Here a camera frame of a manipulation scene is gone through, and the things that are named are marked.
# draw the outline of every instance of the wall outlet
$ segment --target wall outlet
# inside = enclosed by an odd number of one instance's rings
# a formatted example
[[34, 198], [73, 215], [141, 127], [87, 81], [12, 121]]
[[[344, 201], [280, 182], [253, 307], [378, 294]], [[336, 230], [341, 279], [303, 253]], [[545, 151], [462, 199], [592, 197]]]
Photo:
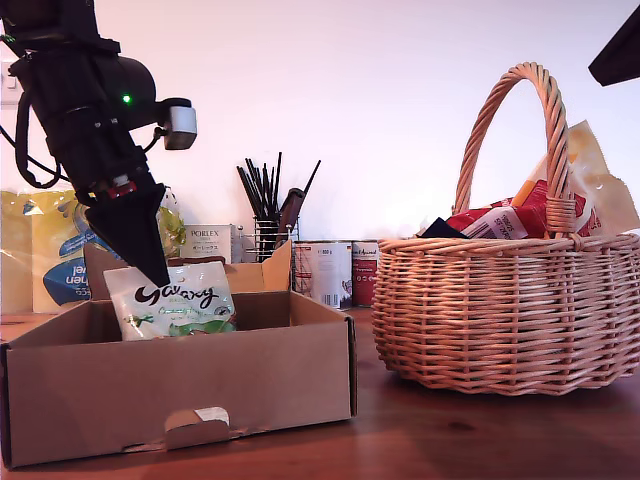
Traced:
[[16, 77], [9, 75], [9, 67], [13, 62], [13, 60], [2, 60], [2, 71], [0, 71], [0, 83], [2, 84], [0, 99], [2, 106], [9, 108], [15, 108], [22, 95], [22, 85]]

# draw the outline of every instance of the white box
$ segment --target white box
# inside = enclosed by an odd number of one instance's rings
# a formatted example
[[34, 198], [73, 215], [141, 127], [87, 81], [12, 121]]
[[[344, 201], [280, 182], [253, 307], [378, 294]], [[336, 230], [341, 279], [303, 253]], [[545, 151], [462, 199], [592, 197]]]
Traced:
[[242, 262], [242, 238], [236, 225], [186, 225], [186, 229], [182, 258], [219, 256], [227, 264]]

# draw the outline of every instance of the yellow package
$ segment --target yellow package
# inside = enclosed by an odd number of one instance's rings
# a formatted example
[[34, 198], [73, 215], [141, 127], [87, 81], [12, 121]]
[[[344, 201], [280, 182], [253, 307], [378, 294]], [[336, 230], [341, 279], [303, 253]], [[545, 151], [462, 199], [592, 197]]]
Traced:
[[[59, 313], [91, 297], [86, 243], [116, 255], [90, 228], [73, 190], [2, 192], [2, 312]], [[167, 189], [157, 215], [167, 257], [184, 242], [184, 222]]]
[[0, 243], [0, 313], [31, 312], [31, 217], [22, 214], [20, 195], [0, 192], [2, 239]]
[[31, 217], [33, 311], [59, 312], [91, 297], [83, 246], [108, 249], [89, 228], [86, 207], [72, 190], [36, 193], [24, 203]]
[[[607, 168], [604, 155], [587, 121], [569, 129], [569, 186], [576, 197], [576, 231], [586, 237], [617, 235], [640, 228], [640, 218], [622, 180]], [[524, 205], [538, 182], [547, 179], [545, 159], [513, 198], [511, 206]]]

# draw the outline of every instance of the red can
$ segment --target red can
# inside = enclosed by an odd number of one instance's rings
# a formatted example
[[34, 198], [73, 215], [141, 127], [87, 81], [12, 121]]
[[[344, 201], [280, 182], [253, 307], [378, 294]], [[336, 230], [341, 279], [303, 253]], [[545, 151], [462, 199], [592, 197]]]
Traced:
[[378, 271], [378, 242], [353, 242], [353, 305], [370, 307]]

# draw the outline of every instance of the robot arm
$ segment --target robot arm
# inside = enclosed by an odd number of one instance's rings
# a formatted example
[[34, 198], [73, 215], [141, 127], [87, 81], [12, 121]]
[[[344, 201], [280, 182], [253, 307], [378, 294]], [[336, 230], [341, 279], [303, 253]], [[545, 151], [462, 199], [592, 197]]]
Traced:
[[[153, 77], [100, 37], [92, 0], [0, 0], [10, 68], [24, 88], [18, 104], [16, 164], [27, 182], [48, 188], [69, 177], [91, 228], [159, 286], [169, 282], [155, 220], [164, 195], [130, 130], [158, 123], [165, 148], [189, 148], [195, 111], [186, 99], [156, 102]], [[56, 175], [41, 184], [28, 170], [29, 108], [47, 135]]]

